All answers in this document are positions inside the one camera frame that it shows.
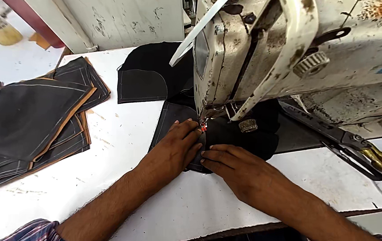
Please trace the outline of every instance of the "scissors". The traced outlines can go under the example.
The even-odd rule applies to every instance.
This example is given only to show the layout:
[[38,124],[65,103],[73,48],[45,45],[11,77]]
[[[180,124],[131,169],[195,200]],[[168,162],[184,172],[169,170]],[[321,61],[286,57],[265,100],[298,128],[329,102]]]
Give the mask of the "scissors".
[[[287,116],[301,122],[307,127],[315,130],[317,133],[322,134],[328,138],[331,142],[326,143],[322,141],[322,144],[325,145],[334,154],[336,154],[339,158],[347,162],[349,165],[354,167],[356,170],[371,180],[382,181],[382,151],[380,151],[376,146],[362,138],[360,135],[355,135],[332,124],[326,123],[322,119],[312,116],[297,107],[282,101],[279,101],[279,103],[283,109],[283,112]],[[359,157],[348,148],[344,148],[343,146],[360,152],[370,160],[371,164],[369,164],[364,158]],[[351,161],[348,156],[353,158],[366,170]]]

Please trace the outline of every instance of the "table surface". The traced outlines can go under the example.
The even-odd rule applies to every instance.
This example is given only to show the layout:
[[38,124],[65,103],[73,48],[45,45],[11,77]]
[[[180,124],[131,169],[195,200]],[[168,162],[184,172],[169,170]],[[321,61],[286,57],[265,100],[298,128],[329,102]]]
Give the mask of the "table surface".
[[[87,112],[90,150],[0,188],[0,238],[37,218],[65,220],[145,156],[163,101],[117,104],[116,69],[133,49],[64,57],[61,65],[87,56],[111,97]],[[382,151],[382,139],[373,143]],[[277,154],[268,162],[338,211],[382,208],[382,182],[356,172],[327,148]],[[112,240],[189,240],[274,222],[237,200],[219,176],[189,171],[138,208]]]

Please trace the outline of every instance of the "knurled knob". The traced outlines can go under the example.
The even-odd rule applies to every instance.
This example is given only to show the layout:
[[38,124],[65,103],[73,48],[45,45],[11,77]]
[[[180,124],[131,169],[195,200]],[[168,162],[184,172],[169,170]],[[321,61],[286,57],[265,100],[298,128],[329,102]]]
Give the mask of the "knurled knob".
[[316,52],[305,57],[298,62],[293,71],[301,79],[305,79],[308,76],[319,73],[329,63],[329,59],[324,52]]
[[240,131],[243,133],[252,132],[258,129],[257,121],[255,119],[247,119],[238,124]]

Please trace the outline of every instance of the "sewing machine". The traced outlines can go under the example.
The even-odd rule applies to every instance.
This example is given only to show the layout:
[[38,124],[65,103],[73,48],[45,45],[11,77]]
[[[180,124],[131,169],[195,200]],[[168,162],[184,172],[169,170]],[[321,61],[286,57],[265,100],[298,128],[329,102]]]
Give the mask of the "sewing machine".
[[220,1],[198,1],[204,28],[188,36],[202,122],[228,115],[252,131],[252,107],[282,96],[337,126],[382,120],[382,2]]

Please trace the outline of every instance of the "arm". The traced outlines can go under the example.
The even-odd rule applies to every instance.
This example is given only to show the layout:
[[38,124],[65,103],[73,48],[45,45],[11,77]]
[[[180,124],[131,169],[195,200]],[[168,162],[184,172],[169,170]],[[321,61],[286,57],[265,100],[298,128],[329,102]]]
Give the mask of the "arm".
[[176,178],[195,157],[201,130],[191,119],[176,121],[166,136],[110,188],[61,223],[57,233],[66,241],[108,240],[126,218]]
[[215,145],[202,156],[202,164],[221,176],[239,200],[312,241],[378,240],[243,148]]

